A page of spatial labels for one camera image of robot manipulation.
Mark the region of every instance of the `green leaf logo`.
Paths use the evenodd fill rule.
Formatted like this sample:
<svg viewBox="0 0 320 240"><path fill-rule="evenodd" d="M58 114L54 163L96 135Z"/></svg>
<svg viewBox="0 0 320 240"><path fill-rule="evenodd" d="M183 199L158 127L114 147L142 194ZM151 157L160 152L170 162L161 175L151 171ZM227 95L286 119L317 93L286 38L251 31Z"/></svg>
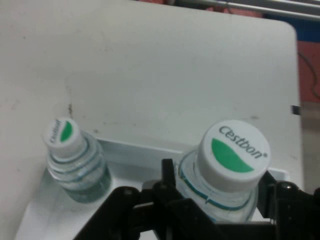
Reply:
<svg viewBox="0 0 320 240"><path fill-rule="evenodd" d="M61 136L60 136L60 142L67 141L70 136L72 135L72 125L70 122L66 121L64 129L62 130Z"/></svg>
<svg viewBox="0 0 320 240"><path fill-rule="evenodd" d="M215 159L226 169L237 173L247 173L254 169L246 164L227 144L215 138L211 142Z"/></svg>

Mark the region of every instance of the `large water bottle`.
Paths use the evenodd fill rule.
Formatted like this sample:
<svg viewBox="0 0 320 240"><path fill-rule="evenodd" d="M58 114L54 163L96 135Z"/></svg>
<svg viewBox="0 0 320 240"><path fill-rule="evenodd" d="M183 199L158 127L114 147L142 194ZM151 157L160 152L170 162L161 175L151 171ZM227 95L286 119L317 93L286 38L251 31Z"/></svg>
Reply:
<svg viewBox="0 0 320 240"><path fill-rule="evenodd" d="M102 147L75 121L55 119L43 132L43 140L48 171L72 199L90 203L107 192L111 178Z"/></svg>
<svg viewBox="0 0 320 240"><path fill-rule="evenodd" d="M222 121L179 162L176 188L213 221L249 221L269 163L268 141L257 128L243 121Z"/></svg>

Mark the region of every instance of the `white tray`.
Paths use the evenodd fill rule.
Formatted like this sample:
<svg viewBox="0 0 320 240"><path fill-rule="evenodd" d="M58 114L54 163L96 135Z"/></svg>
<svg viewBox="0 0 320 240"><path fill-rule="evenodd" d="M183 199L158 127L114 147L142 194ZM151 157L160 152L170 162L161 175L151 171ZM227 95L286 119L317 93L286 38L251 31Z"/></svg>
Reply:
<svg viewBox="0 0 320 240"><path fill-rule="evenodd" d="M72 200L46 170L39 189L28 204L16 240L72 240L109 193L119 186L142 189L143 182L161 178L161 160L178 161L181 152L99 140L105 152L112 177L109 192L97 202L82 204ZM277 179L288 180L282 170L272 170ZM253 220L262 220L256 210ZM140 239L156 239L149 231Z"/></svg>

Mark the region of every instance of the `table surface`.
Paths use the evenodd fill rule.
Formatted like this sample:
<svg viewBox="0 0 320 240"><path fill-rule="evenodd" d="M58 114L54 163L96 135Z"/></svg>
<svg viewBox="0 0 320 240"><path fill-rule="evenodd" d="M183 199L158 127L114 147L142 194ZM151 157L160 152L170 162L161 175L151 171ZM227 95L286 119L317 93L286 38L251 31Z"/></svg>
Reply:
<svg viewBox="0 0 320 240"><path fill-rule="evenodd" d="M69 116L97 137L186 150L223 119L269 140L303 186L296 35L287 24L127 0L4 0L0 239L45 168L41 131Z"/></svg>

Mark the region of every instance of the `bottle cap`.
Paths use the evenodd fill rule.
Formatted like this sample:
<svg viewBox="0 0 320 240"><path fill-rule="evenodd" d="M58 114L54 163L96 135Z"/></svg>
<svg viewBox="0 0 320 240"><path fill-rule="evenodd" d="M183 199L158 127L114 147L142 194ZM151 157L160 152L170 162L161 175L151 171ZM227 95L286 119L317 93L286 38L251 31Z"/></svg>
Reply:
<svg viewBox="0 0 320 240"><path fill-rule="evenodd" d="M203 178L224 192L253 189L270 164L270 146L254 126L225 120L209 128L197 152Z"/></svg>
<svg viewBox="0 0 320 240"><path fill-rule="evenodd" d="M85 146L85 139L78 125L68 117L53 120L42 136L52 155L62 159L78 154Z"/></svg>

